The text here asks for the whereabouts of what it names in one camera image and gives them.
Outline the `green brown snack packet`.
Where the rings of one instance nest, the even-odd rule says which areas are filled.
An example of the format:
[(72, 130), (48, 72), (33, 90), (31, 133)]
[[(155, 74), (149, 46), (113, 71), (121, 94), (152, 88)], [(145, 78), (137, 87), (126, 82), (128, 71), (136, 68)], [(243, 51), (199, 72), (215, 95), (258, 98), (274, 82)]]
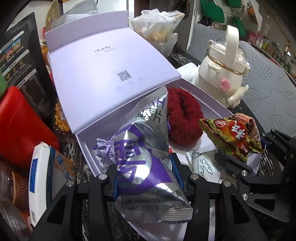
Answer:
[(241, 162), (247, 163), (249, 152), (263, 152), (259, 130), (250, 116), (236, 113), (226, 118), (203, 118), (199, 124), (218, 149)]

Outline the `white bread snack packet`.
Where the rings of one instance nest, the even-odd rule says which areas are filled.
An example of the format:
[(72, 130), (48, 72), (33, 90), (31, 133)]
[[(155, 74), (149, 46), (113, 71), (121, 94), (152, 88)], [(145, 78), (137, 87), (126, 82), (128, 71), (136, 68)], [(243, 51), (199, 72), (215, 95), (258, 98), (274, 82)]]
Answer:
[(225, 167), (215, 160), (216, 153), (218, 153), (216, 149), (202, 153), (195, 150), (187, 152), (186, 159), (192, 173), (196, 173), (205, 180), (214, 183), (222, 183), (228, 180)]

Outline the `silver purple snack packet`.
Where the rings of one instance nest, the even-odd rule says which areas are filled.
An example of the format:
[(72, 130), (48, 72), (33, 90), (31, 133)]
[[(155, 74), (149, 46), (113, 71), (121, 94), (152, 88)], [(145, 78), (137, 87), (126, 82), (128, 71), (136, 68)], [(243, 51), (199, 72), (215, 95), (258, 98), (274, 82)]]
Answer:
[(173, 174), (167, 125), (168, 91), (142, 99), (114, 135), (120, 203), (128, 221), (188, 222), (193, 209)]

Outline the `dark red fluffy scrunchie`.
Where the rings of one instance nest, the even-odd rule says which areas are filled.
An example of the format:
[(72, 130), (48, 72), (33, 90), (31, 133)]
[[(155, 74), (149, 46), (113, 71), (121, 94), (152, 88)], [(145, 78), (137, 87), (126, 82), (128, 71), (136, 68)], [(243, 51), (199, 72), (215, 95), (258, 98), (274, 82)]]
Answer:
[(203, 135), (199, 120), (204, 117), (197, 99), (181, 88), (168, 90), (169, 140), (191, 146)]

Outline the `grey leaf pattern chair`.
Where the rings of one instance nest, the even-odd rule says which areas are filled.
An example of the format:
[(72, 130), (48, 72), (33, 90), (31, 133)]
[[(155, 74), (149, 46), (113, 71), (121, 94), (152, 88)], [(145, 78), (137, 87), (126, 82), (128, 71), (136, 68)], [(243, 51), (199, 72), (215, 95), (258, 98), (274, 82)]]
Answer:
[[(209, 49), (208, 40), (223, 41), (225, 37), (225, 31), (197, 24), (188, 52), (203, 61)], [(248, 106), (265, 132), (273, 128), (294, 137), (295, 85), (280, 66), (264, 57), (250, 44), (239, 41), (239, 47), (251, 65), (248, 76), (242, 78), (242, 86), (248, 85), (249, 89), (242, 97), (240, 106), (242, 102)], [(197, 79), (193, 80), (194, 84), (220, 103), (226, 104), (225, 94), (197, 75)]]

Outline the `white blue medicine box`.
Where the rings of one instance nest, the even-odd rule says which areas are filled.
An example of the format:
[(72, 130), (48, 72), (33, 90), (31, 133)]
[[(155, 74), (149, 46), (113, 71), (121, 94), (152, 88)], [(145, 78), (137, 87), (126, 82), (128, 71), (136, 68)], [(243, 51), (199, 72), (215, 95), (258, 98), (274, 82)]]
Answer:
[(34, 147), (29, 176), (29, 210), (36, 226), (67, 181), (75, 181), (76, 164), (44, 142)]

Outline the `brown spice jar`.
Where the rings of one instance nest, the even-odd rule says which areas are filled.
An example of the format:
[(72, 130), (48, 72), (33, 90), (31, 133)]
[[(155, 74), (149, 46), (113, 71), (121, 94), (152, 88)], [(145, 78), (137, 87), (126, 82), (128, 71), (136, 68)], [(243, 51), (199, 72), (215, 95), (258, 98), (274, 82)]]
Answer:
[(1, 202), (29, 209), (29, 181), (1, 162)]

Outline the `cream cartoon kettle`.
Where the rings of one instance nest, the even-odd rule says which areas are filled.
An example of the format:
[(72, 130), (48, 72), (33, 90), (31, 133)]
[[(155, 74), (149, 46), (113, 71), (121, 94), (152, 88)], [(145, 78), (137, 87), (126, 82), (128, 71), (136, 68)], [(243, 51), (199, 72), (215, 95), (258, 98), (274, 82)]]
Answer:
[(226, 108), (235, 108), (248, 91), (242, 86), (250, 63), (239, 47), (239, 30), (228, 26), (224, 40), (208, 40), (209, 51), (198, 69), (195, 84)]

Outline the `red plastic container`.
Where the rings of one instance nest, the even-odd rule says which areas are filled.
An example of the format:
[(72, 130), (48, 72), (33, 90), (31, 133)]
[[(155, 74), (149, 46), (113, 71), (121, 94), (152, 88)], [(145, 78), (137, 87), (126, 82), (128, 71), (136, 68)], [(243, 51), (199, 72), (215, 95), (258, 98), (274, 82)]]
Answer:
[(28, 170), (36, 145), (41, 142), (60, 150), (56, 135), (34, 112), (15, 86), (1, 96), (1, 156)]

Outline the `lilac open gift box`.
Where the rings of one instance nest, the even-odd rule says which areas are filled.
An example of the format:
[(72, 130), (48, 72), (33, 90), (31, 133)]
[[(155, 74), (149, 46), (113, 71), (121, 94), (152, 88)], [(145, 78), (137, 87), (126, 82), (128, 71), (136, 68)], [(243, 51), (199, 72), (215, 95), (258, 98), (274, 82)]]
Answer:
[(206, 117), (231, 113), (127, 25), (127, 12), (87, 16), (45, 33), (59, 101), (94, 176), (104, 168), (92, 153), (95, 138), (108, 138), (125, 115), (162, 86), (197, 97)]

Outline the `green tote bag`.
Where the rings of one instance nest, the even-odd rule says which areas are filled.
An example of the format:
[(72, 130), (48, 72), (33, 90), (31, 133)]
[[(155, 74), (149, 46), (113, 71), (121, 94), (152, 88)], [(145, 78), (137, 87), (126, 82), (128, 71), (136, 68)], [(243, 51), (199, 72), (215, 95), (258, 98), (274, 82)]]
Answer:
[(224, 23), (224, 12), (220, 6), (211, 1), (200, 0), (201, 15), (217, 23)]

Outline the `black menu stand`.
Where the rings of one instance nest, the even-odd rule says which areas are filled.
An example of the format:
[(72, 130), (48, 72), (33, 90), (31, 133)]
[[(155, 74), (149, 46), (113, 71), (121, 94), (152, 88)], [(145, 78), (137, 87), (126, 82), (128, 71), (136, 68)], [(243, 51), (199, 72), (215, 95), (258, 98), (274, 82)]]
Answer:
[(2, 37), (1, 72), (7, 85), (17, 87), (37, 113), (49, 115), (54, 107), (55, 92), (42, 54), (34, 13)]

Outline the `clear plastic food bag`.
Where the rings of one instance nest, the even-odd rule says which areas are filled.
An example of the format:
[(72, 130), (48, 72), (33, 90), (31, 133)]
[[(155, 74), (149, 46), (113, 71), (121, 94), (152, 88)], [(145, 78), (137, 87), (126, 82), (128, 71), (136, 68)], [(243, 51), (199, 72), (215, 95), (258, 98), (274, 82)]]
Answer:
[(133, 30), (152, 44), (163, 56), (168, 56), (178, 40), (175, 32), (185, 14), (180, 11), (143, 10), (131, 20)]

